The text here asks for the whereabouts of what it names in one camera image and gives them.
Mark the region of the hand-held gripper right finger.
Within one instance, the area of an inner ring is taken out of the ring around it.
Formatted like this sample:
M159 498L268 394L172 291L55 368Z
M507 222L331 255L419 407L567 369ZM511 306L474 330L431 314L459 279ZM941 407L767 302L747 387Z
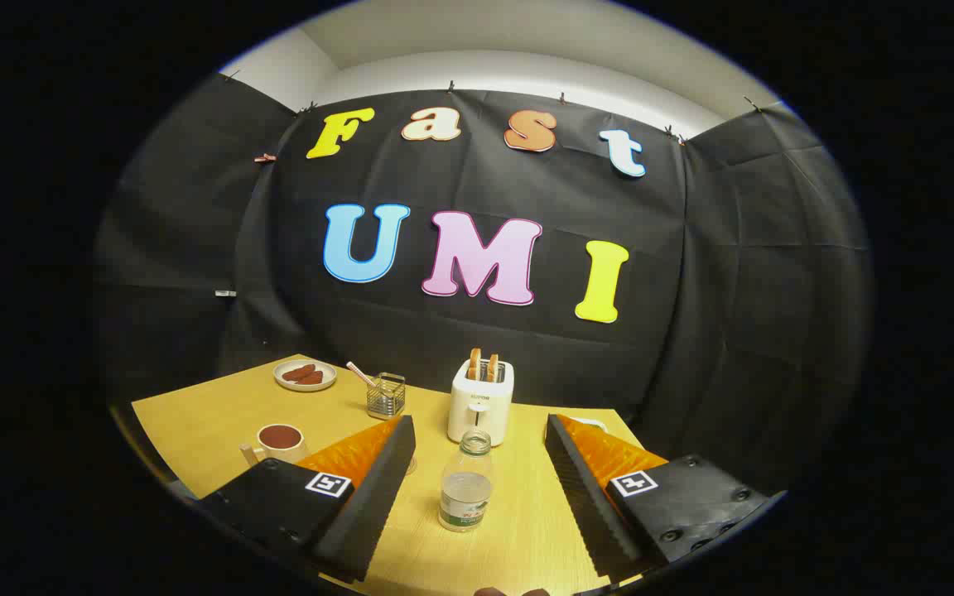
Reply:
M545 446L595 570L612 580L692 559L769 504L703 456L666 460L572 416L549 415Z

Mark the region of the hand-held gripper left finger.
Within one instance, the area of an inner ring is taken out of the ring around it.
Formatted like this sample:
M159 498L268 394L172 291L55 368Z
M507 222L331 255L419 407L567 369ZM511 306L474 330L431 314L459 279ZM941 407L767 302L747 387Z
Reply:
M282 565L363 581L415 448L412 416L394 416L299 463L266 458L196 506Z

